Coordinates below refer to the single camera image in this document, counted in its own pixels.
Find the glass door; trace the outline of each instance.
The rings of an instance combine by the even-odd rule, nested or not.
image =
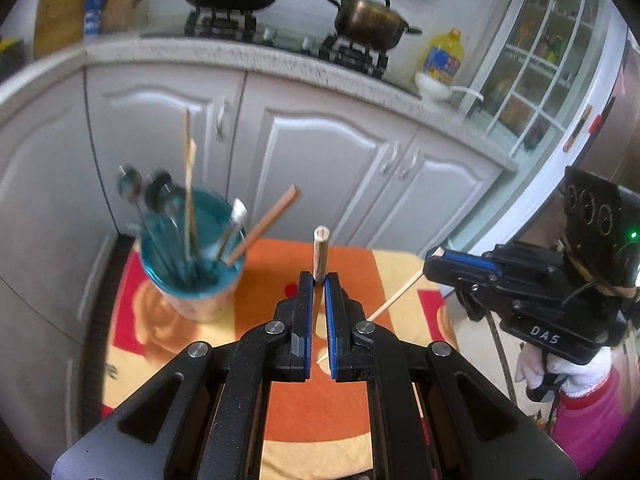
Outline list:
[[[524,0],[495,65],[484,102],[469,119],[518,163],[503,172],[450,238],[468,248],[535,177],[575,118],[602,55],[607,0]]]

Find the white glove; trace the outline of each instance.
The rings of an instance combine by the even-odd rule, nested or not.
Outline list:
[[[603,346],[587,365],[580,366],[549,354],[546,358],[546,371],[551,374],[565,374],[566,381],[562,391],[567,397],[585,397],[597,390],[609,377],[611,371],[611,348]],[[542,384],[545,368],[542,363],[542,350],[527,343],[520,351],[516,366],[515,381],[526,380],[527,386],[534,390]]]

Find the bamboo skewer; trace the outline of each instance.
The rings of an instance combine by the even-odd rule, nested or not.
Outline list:
[[[329,236],[331,232],[324,226],[316,227],[314,230],[314,298],[312,309],[311,328],[316,329],[318,322],[318,311],[324,293],[324,277],[326,276],[326,261],[329,254]]]
[[[190,158],[191,158],[191,143],[194,143],[193,137],[191,137],[191,111],[186,108],[184,111],[184,138],[183,138],[183,148],[184,148],[184,169],[185,172],[191,172],[191,180],[190,180],[190,185],[187,186],[186,182],[185,182],[185,186],[189,189],[191,196],[193,197],[193,193],[192,193],[192,185],[191,183],[193,182],[193,165],[195,163],[195,150],[193,153],[193,161],[191,161],[191,170],[188,170],[188,166],[190,164]],[[191,200],[191,205],[190,205],[190,211],[187,214],[186,211],[186,203],[185,203],[185,216],[184,216],[184,221],[185,221],[185,232],[187,230],[187,225],[189,226],[189,242],[188,245],[190,247],[190,252],[189,254],[191,254],[193,252],[194,256],[196,256],[197,258],[200,257],[200,245],[198,243],[198,231],[196,229],[196,214],[195,214],[195,206],[193,204],[193,199]]]
[[[251,229],[244,241],[234,249],[225,261],[225,265],[232,266],[240,256],[245,254],[260,237],[284,214],[293,203],[300,198],[300,190],[291,186],[282,197],[267,211],[258,223]]]
[[[193,208],[193,163],[196,159],[196,150],[198,149],[195,140],[190,139],[189,158],[187,160],[187,168],[185,175],[185,197],[184,197],[184,257],[187,261],[191,260],[191,242],[194,240],[194,208]]]
[[[415,283],[422,277],[422,269],[420,269],[418,272],[416,272],[410,279],[408,282],[406,282],[402,287],[400,287],[400,289],[388,300],[386,300],[386,302],[384,304],[382,304],[382,306],[380,306],[379,309],[377,309],[373,314],[371,314],[369,317],[367,317],[367,321],[374,321],[376,320],[378,317],[380,317],[382,314],[384,314],[387,310],[389,310],[389,308],[391,307],[391,305],[393,305],[396,301],[398,301],[400,298],[402,298],[402,296],[405,294],[406,291],[408,291],[412,286],[415,285]],[[328,349],[322,354],[322,357],[318,358],[318,360],[316,361],[316,364],[320,364],[322,361],[324,361],[325,359],[327,359],[329,357],[329,351]]]

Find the stainless steel pot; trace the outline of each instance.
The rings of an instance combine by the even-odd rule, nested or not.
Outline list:
[[[335,31],[355,43],[380,52],[395,47],[404,33],[420,36],[422,31],[410,27],[393,9],[390,0],[327,0],[338,7]]]

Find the yellow bottle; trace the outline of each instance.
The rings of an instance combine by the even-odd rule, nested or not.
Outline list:
[[[447,34],[431,38],[424,53],[422,71],[445,85],[453,83],[453,77],[465,57],[460,43],[460,31],[452,28]]]

